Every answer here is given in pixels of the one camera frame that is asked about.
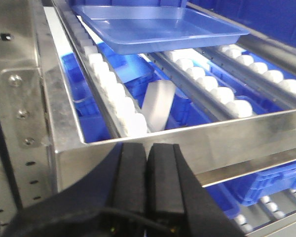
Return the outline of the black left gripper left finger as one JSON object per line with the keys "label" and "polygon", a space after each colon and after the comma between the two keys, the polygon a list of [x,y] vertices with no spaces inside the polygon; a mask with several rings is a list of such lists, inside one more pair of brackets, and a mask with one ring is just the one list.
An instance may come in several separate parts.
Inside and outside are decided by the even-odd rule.
{"label": "black left gripper left finger", "polygon": [[119,143],[86,176],[44,201],[20,210],[5,237],[141,237],[145,214],[146,153]]}

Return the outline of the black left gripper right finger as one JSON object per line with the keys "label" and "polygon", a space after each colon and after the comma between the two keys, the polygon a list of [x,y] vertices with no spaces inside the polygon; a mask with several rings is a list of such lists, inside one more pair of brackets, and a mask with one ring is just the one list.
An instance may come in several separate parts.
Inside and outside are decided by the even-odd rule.
{"label": "black left gripper right finger", "polygon": [[147,162],[147,216],[170,237],[242,237],[187,164],[178,144],[153,144]]}

